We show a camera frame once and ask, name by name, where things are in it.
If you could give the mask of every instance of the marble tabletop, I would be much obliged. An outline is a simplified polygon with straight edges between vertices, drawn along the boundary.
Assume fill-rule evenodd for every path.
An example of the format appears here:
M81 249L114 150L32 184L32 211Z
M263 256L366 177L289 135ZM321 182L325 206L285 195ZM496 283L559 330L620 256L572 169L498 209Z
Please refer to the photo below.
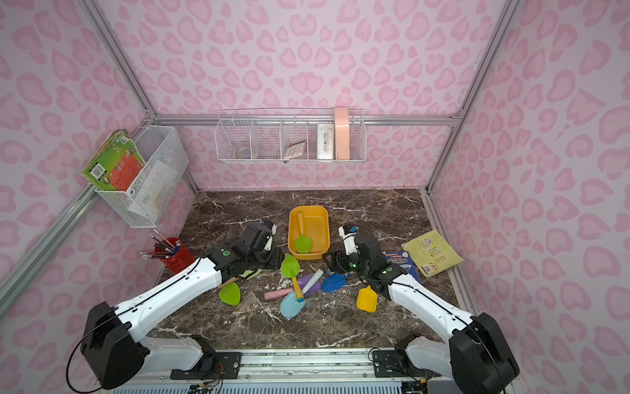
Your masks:
M301 205L320 205L328 210L331 250L338 247L337 229L353 222L368 229L386 252L402 250L401 244L427 231L431 225L419 190L322 190L298 192L204 192L197 196L186 220L181 240L198 255L208 243L238 237L250 221L267 218L277 225L274 246L287 252L289 212ZM306 275L326 270L323 260L301 262ZM162 280L170 276L166 272ZM421 277L429 290L457 305L446 272ZM152 337L178 338L200 334L216 349L288 347L392 346L410 331L432 340L439 337L406 309L379 296L377 311L356 306L358 291L365 286L355 276L335 293L318 292L307 297L296 318L280 314L280 301L265 301L265 291L290 287L279 271L263 271L249 281L240 280L241 302L223 303L217 291L208 291L162 321Z

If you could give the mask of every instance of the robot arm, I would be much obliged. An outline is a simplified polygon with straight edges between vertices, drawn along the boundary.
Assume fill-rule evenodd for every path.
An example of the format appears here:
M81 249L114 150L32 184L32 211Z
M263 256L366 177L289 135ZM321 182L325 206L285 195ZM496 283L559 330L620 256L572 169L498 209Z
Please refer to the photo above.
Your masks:
M203 378L214 371L214 350L201 336L153 339L146 335L190 300L246 270L277 270L278 248L272 248L275 226L251 223L238 240L219 243L205 257L156 287L114 307L92 308L81 353L102 387L109 390L137 373L181 369Z
M388 264L378 241L349 223L339 228L345 253L331 253L331 270L356 272L377 293L412 312L444 344L410 336L397 345L401 362L455 380L463 393L499 393L520 370L496 321L474 316L422 286L400 266Z

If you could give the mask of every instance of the barcode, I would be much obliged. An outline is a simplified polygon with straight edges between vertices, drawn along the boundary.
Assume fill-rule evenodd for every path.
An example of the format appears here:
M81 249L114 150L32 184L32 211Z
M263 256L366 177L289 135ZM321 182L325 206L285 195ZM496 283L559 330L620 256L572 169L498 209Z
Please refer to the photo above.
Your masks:
M90 175L99 180L103 174L105 173L105 167L101 166L99 163L94 164L92 170L90 170Z

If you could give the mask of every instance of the white wire basket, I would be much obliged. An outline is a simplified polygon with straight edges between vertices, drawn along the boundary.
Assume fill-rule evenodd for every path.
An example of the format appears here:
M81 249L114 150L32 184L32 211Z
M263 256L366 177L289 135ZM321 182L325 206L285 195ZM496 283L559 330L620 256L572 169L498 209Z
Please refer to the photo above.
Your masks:
M317 127L335 124L334 108L260 108L218 111L214 131L217 158L229 163L283 161L293 143L306 141L306 151L291 161L319 163L363 163L366 128L363 110L348 110L350 118L350 159L318 159Z
M162 218L188 157L174 127L149 126L135 142L147 160L126 192L97 190L132 228L153 228Z

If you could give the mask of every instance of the green book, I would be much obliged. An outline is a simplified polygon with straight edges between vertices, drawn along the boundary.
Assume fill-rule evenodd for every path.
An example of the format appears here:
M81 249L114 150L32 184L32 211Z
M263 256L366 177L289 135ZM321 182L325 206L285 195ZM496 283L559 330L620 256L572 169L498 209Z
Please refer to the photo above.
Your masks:
M116 130L81 172L94 186L106 191L126 191L145 162L125 129Z

